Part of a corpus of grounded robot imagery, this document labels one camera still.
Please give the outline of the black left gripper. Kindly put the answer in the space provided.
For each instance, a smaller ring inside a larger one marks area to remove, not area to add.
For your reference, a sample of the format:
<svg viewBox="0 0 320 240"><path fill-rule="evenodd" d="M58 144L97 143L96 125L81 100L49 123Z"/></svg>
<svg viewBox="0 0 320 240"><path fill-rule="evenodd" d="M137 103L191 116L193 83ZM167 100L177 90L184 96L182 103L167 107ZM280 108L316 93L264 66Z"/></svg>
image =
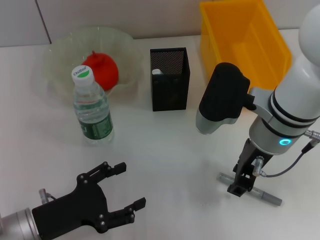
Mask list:
<svg viewBox="0 0 320 240"><path fill-rule="evenodd" d="M102 232L100 215L108 213L107 199L98 185L105 178L124 173L125 162L110 166L106 161L86 174L77 177L75 189L60 198L32 209L40 237L58 238L82 226L91 226ZM143 197L123 209L108 213L107 229L135 222L135 212L146 206Z"/></svg>

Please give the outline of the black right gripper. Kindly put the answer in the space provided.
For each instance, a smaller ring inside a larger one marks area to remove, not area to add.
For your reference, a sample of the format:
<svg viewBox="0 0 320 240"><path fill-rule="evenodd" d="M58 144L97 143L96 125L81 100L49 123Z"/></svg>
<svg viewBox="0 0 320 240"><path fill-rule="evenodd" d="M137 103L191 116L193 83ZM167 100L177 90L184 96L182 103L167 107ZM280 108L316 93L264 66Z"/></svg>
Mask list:
<svg viewBox="0 0 320 240"><path fill-rule="evenodd" d="M227 188L228 193L241 197L247 191L252 190L256 180L256 177L253 175L254 161L258 156L263 157L262 167L273 157L273 155L258 149L253 144L253 141L248 138L245 141L237 164L233 168L236 180Z"/></svg>

